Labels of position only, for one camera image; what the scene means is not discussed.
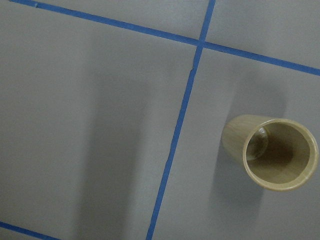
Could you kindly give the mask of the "tan wooden cup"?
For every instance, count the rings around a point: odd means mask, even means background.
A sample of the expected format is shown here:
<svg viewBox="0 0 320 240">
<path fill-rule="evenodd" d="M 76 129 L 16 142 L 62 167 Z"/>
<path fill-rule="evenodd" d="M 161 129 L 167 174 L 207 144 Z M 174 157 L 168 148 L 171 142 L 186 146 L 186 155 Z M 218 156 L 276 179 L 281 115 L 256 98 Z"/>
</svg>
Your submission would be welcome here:
<svg viewBox="0 0 320 240">
<path fill-rule="evenodd" d="M 319 164 L 315 137 L 289 119 L 239 115 L 224 126 L 221 142 L 256 184 L 271 191 L 299 188 Z"/>
</svg>

